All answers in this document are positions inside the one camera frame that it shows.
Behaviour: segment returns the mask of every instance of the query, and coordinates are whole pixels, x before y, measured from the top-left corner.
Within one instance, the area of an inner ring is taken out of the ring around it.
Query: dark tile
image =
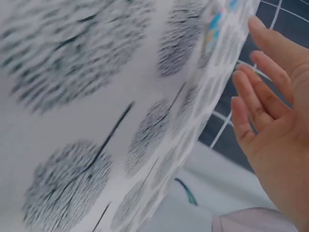
[[[276,13],[276,7],[268,5],[266,3],[261,3],[256,15],[263,21],[266,27],[270,27]],[[258,50],[257,46],[254,44],[252,37],[249,35],[239,56],[239,59],[253,65],[253,62],[249,58],[249,54]]]
[[[281,7],[309,20],[309,0],[283,0]]]
[[[267,1],[267,2],[269,2],[269,3],[271,3],[271,4],[275,4],[275,5],[277,5],[277,6],[278,6],[278,4],[279,4],[279,0],[265,0],[265,1]]]
[[[227,117],[231,111],[230,102],[233,96],[237,96],[237,92],[234,87],[232,78],[230,78],[228,79],[221,98],[216,105],[215,111]]]
[[[217,136],[219,130],[223,126],[224,121],[216,117],[215,115],[211,115],[205,129],[201,133],[198,140],[207,145],[210,146],[214,140],[214,138]]]
[[[309,23],[303,19],[280,10],[274,30],[280,32],[295,43],[309,48]]]
[[[237,144],[234,135],[234,129],[231,125],[226,126],[213,149],[221,153],[234,163],[244,167],[250,172],[253,172],[252,167],[250,166],[245,154],[242,152],[241,148]]]

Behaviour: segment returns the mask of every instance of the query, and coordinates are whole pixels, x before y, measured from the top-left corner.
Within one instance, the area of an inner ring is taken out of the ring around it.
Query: palm
[[[309,230],[309,50],[266,29],[250,33],[265,53],[251,59],[293,105],[289,108],[246,65],[237,66],[232,119],[241,149],[273,203],[300,231]],[[258,131],[251,128],[248,116]]]

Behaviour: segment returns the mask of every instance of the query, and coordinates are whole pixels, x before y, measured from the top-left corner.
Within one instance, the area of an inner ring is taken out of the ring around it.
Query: gray circular pattern
[[[80,140],[36,168],[26,192],[24,222],[44,232],[68,232],[89,212],[110,178],[112,157]]]
[[[134,176],[151,158],[161,144],[170,121],[167,99],[156,102],[147,112],[135,133],[125,163],[126,176]]]
[[[140,214],[140,222],[143,221],[146,218],[147,214],[151,211],[153,205],[156,203],[158,198],[159,198],[159,191],[157,191],[153,194],[153,196],[150,198],[148,203],[143,208],[143,211]]]
[[[121,226],[124,221],[132,214],[144,193],[144,181],[139,181],[135,186],[125,195],[123,201],[118,206],[114,217],[112,219],[112,229],[116,229]]]
[[[125,225],[119,232],[130,232],[132,229],[132,222],[130,222],[129,224]]]
[[[190,58],[203,29],[204,7],[203,0],[175,0],[158,51],[160,76],[178,73]]]
[[[176,156],[176,148],[172,148],[164,157],[162,160],[159,168],[157,169],[153,183],[151,185],[151,188],[156,188],[164,178],[166,177],[166,174],[169,172],[170,168],[172,167]]]
[[[112,81],[141,46],[154,0],[15,0],[0,29],[12,93],[44,113]]]
[[[195,117],[198,117],[201,115],[204,109],[206,109],[210,103],[210,94],[211,94],[211,86],[212,86],[212,78],[211,80],[208,81],[208,83],[205,86],[205,89],[199,99],[199,102],[197,104],[197,110],[195,113]]]
[[[198,85],[191,86],[176,114],[173,124],[173,137],[175,138],[185,127],[191,114],[193,113],[197,95],[199,93]]]
[[[232,32],[235,30],[234,27],[232,27],[231,25],[228,25],[224,34],[223,34],[223,38],[221,40],[218,52],[217,52],[217,57],[215,60],[215,66],[218,66],[221,63],[222,60],[224,60],[224,56],[226,54],[226,51],[228,50],[228,45],[229,45],[229,40],[231,38],[231,34]]]

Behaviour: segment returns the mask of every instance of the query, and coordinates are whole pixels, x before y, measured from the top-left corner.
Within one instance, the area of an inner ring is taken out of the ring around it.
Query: thin black line
[[[122,120],[124,120],[124,118],[126,117],[126,115],[129,113],[129,111],[131,110],[131,108],[133,107],[133,105],[135,104],[135,101],[131,102],[131,104],[128,105],[128,107],[126,108],[126,110],[122,113],[121,117],[119,118],[118,122],[115,124],[114,128],[112,129],[111,133],[109,134],[109,136],[106,138],[106,140],[104,141],[104,143],[101,145],[99,151],[97,152],[97,155],[95,156],[95,158],[93,159],[92,163],[94,163],[96,161],[96,159],[99,157],[99,155],[101,154],[101,152],[103,151],[103,149],[105,148],[105,146],[107,145],[107,143],[110,141],[110,139],[112,138],[112,136],[114,135],[115,131],[117,130],[117,128],[119,127],[120,123],[122,122]]]
[[[142,186],[145,184],[145,181],[146,181],[146,180],[147,180],[147,178],[149,177],[149,175],[150,175],[151,171],[152,171],[152,170],[153,170],[153,168],[155,167],[155,164],[158,162],[158,160],[159,160],[159,158],[157,158],[157,159],[156,159],[156,161],[154,162],[154,164],[153,164],[152,168],[150,169],[150,172],[149,172],[149,173],[148,173],[148,175],[146,176],[146,178],[145,178],[145,180],[144,180],[144,182],[143,182]]]
[[[181,87],[180,90],[178,91],[178,93],[177,93],[175,99],[173,100],[172,104],[171,104],[170,107],[169,107],[169,110],[172,108],[173,104],[174,104],[174,103],[176,102],[176,100],[178,99],[178,97],[179,97],[180,93],[182,92],[182,90],[183,90],[185,84],[186,84],[186,82],[183,83],[182,87]]]
[[[97,222],[96,226],[94,227],[94,229],[92,230],[92,232],[95,232],[95,230],[97,229],[99,223],[100,223],[101,220],[102,220],[102,217],[103,217],[104,214],[106,213],[106,211],[107,211],[108,207],[110,206],[110,204],[111,204],[111,202],[109,202],[108,205],[105,207],[105,209],[104,209],[104,211],[103,211],[103,213],[102,213],[100,219],[98,220],[98,222]]]
[[[129,106],[126,108],[126,110],[122,113],[121,117],[119,118],[118,122],[115,124],[114,128],[112,129],[111,133],[109,134],[109,136],[107,137],[107,139],[104,141],[104,143],[102,144],[102,146],[100,147],[99,151],[97,152],[96,156],[94,157],[94,159],[91,161],[91,163],[80,173],[83,174],[85,172],[87,172],[92,165],[97,161],[98,157],[100,156],[101,152],[103,151],[103,149],[105,148],[105,146],[107,145],[107,143],[110,141],[110,139],[112,138],[112,136],[114,135],[115,131],[117,130],[117,128],[119,127],[120,123],[123,121],[123,119],[126,117],[126,115],[129,113],[129,111],[131,110],[131,108],[134,105],[134,101],[131,102],[131,104],[129,104]],[[75,181],[79,176],[74,177],[69,183],[66,184],[66,186],[63,188],[61,194],[59,195],[59,197],[56,199],[58,200],[61,195],[64,193],[64,191],[66,190],[66,188],[73,182]]]

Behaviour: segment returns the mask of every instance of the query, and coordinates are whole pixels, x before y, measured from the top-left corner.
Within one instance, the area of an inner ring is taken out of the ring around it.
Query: patterned textile
[[[1,1],[1,231],[138,231],[259,0]]]

